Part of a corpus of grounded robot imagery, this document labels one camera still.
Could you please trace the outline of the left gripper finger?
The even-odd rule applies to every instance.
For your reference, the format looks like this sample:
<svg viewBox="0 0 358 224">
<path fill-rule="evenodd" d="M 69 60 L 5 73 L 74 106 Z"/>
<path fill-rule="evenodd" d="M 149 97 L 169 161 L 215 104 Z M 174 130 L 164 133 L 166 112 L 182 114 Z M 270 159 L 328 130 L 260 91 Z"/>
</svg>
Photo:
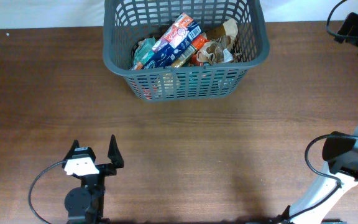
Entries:
<svg viewBox="0 0 358 224">
<path fill-rule="evenodd" d="M 66 156 L 63 158 L 64 161 L 67 161 L 73 157 L 74 151 L 76 148 L 79 148 L 79 142 L 78 140 L 74 140 L 73 144 L 71 145 L 70 150 L 67 152 Z"/>
<path fill-rule="evenodd" d="M 113 134 L 111 135 L 109 143 L 108 158 L 111 160 L 115 169 L 124 168 L 124 159 L 118 149 L 116 137 Z"/>
</svg>

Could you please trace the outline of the teal wet wipes pack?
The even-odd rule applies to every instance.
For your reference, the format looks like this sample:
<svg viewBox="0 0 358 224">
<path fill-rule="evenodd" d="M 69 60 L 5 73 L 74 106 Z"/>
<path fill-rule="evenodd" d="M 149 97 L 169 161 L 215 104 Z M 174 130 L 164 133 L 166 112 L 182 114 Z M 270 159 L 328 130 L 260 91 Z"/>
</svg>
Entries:
<svg viewBox="0 0 358 224">
<path fill-rule="evenodd" d="M 155 45 L 156 40 L 154 37 L 146 38 L 138 42 L 138 48 L 136 48 L 134 53 L 134 62 L 133 66 L 135 69 L 139 69 L 141 65 L 145 65 L 151 57 L 155 54 L 152 50 L 152 47 Z"/>
</svg>

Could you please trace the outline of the orange pasta package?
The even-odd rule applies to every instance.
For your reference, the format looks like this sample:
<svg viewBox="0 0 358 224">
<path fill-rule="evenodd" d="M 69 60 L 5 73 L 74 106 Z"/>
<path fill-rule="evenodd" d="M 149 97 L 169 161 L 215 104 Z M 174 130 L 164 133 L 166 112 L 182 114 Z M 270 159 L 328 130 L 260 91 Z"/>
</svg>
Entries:
<svg viewBox="0 0 358 224">
<path fill-rule="evenodd" d="M 205 33 L 201 33 L 199 36 L 197 36 L 197 38 L 190 44 L 190 46 L 170 66 L 167 66 L 165 68 L 180 68 L 184 66 L 184 64 L 191 58 L 191 56 L 197 53 L 197 51 L 200 48 L 202 48 L 202 46 L 207 42 L 206 37 L 204 35 Z M 155 81 L 158 77 L 161 77 L 164 74 L 166 73 L 163 73 L 161 75 L 157 75 L 157 74 L 151 75 L 150 76 L 151 84 L 146 84 L 145 81 L 142 82 L 142 91 L 147 100 L 152 100 L 154 98 L 157 99 L 157 98 L 164 98 L 164 97 L 166 98 L 174 97 L 174 95 L 173 96 L 165 96 L 164 94 L 158 95 L 155 92 Z M 185 76 L 184 74 L 181 75 L 172 74 L 172 75 L 175 78 L 178 78 L 181 83 L 181 87 L 175 92 L 175 94 L 182 97 L 185 94 Z"/>
</svg>

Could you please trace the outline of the blue Kleenex tissue pack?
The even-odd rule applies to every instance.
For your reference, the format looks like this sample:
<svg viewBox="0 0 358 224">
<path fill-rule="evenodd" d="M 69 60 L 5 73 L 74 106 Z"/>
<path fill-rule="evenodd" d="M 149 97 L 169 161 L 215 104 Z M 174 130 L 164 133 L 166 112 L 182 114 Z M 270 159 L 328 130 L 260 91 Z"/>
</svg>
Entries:
<svg viewBox="0 0 358 224">
<path fill-rule="evenodd" d="M 170 66 L 200 34 L 199 24 L 187 14 L 180 14 L 164 35 L 156 40 L 152 47 L 155 54 L 151 59 L 145 65 L 141 65 L 139 69 L 135 69 L 132 65 L 131 70 Z"/>
</svg>

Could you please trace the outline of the beige chocolate snack bag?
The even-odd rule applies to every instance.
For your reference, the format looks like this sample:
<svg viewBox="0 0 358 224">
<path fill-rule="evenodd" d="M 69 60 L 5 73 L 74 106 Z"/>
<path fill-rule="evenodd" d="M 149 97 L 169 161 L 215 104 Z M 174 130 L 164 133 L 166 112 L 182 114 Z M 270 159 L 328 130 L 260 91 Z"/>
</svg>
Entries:
<svg viewBox="0 0 358 224">
<path fill-rule="evenodd" d="M 238 31 L 237 22 L 233 18 L 207 31 L 204 35 L 207 42 L 197 51 L 198 58 L 207 59 L 208 65 L 233 62 L 239 55 L 234 53 Z"/>
</svg>

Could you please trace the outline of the beige paper pouch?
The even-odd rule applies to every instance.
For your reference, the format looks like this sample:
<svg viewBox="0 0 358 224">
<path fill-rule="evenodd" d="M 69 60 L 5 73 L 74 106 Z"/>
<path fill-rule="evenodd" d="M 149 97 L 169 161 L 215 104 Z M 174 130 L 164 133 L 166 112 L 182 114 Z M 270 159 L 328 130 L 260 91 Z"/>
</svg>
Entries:
<svg viewBox="0 0 358 224">
<path fill-rule="evenodd" d="M 155 81 L 155 92 L 158 95 L 173 96 L 180 87 L 179 79 L 175 78 L 171 73 L 166 73 Z"/>
</svg>

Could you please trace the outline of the green Nescafe coffee bag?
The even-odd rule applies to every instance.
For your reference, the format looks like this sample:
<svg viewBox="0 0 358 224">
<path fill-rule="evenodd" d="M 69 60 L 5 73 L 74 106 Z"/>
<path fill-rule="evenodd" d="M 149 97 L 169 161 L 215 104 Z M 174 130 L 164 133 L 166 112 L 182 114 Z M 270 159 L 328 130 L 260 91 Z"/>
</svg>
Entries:
<svg viewBox="0 0 358 224">
<path fill-rule="evenodd" d="M 205 58 L 198 58 L 198 54 L 194 54 L 191 58 L 185 63 L 185 67 L 203 67 L 208 65 L 208 60 Z M 189 88 L 195 88 L 198 84 L 200 71 L 192 71 L 189 77 Z"/>
</svg>

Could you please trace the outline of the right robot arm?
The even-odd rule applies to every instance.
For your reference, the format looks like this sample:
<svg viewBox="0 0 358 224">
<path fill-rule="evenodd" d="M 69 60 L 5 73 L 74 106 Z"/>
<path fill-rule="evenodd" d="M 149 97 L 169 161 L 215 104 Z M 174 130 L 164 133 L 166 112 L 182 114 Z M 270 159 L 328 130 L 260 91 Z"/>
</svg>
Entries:
<svg viewBox="0 0 358 224">
<path fill-rule="evenodd" d="M 312 146 L 325 140 L 321 171 L 310 163 Z M 358 185 L 358 126 L 354 134 L 333 132 L 312 140 L 305 149 L 305 162 L 317 175 L 305 194 L 288 206 L 277 223 L 322 223 L 340 198 Z"/>
</svg>

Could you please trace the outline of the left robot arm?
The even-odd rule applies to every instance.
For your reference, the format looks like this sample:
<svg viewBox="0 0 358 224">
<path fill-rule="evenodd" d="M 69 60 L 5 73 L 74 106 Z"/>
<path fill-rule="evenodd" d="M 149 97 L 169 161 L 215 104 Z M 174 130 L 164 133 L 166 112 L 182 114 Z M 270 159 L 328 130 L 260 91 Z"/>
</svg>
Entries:
<svg viewBox="0 0 358 224">
<path fill-rule="evenodd" d="M 124 167 L 124 159 L 118 149 L 115 135 L 111 136 L 106 164 L 96 164 L 91 147 L 80 147 L 77 140 L 63 159 L 62 168 L 67 175 L 81 180 L 81 185 L 70 190 L 64 206 L 68 212 L 68 223 L 103 224 L 110 223 L 104 217 L 105 178 L 115 176 Z"/>
</svg>

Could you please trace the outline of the grey plastic basket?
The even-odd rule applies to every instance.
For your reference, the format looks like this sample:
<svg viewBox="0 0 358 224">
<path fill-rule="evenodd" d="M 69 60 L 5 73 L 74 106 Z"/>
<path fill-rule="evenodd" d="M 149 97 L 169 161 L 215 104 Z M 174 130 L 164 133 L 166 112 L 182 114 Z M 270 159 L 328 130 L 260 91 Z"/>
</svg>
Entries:
<svg viewBox="0 0 358 224">
<path fill-rule="evenodd" d="M 145 101 L 225 97 L 236 89 L 248 69 L 261 64 L 269 54 L 270 45 L 259 0 L 105 1 L 104 9 L 104 64 L 110 71 L 122 76 L 132 91 Z M 160 38 L 181 13 L 192 17 L 203 32 L 235 19 L 239 30 L 234 43 L 234 53 L 239 54 L 237 58 L 232 63 L 195 68 L 131 70 L 138 42 L 148 37 Z M 195 88 L 189 88 L 188 84 L 192 71 L 200 71 Z M 172 98 L 147 100 L 142 82 L 151 84 L 151 75 L 167 72 L 184 74 L 185 94 L 182 97 L 174 94 Z"/>
</svg>

